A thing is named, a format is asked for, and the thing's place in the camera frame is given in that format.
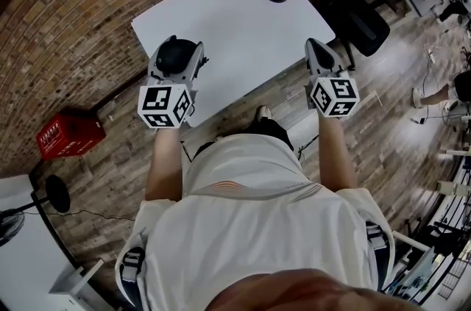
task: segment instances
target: red crate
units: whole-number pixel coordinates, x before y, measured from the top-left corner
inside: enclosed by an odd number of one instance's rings
[[[45,160],[81,155],[106,137],[95,117],[58,113],[36,136]]]

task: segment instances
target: black fan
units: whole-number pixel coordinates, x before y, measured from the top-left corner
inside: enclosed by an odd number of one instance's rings
[[[44,199],[34,201],[17,209],[0,212],[0,247],[10,242],[21,230],[24,224],[23,211],[30,207],[36,207],[45,201],[60,213],[68,212],[71,207],[71,199],[68,195],[67,187],[58,176],[51,175],[46,180],[46,195]]]

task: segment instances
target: office chair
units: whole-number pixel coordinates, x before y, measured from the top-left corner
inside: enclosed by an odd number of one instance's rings
[[[375,11],[379,5],[378,0],[371,4],[364,0],[320,1],[320,12],[344,45],[351,62],[351,71],[355,70],[355,59],[350,43],[363,55],[371,56],[381,47],[391,31]]]

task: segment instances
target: brick wall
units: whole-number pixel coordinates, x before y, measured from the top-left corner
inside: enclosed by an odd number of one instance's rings
[[[11,0],[0,15],[0,177],[29,173],[35,136],[65,106],[89,109],[142,71],[130,21],[161,0]]]

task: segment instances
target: white shirt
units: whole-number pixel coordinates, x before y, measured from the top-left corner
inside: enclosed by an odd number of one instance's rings
[[[310,182],[277,138],[233,135],[214,143],[194,160],[183,189],[177,203],[142,203],[116,263],[137,236],[146,241],[141,294],[151,310],[203,311],[240,279],[288,269],[321,269],[376,289],[365,221],[389,236],[391,273],[391,230],[368,190],[333,193]]]

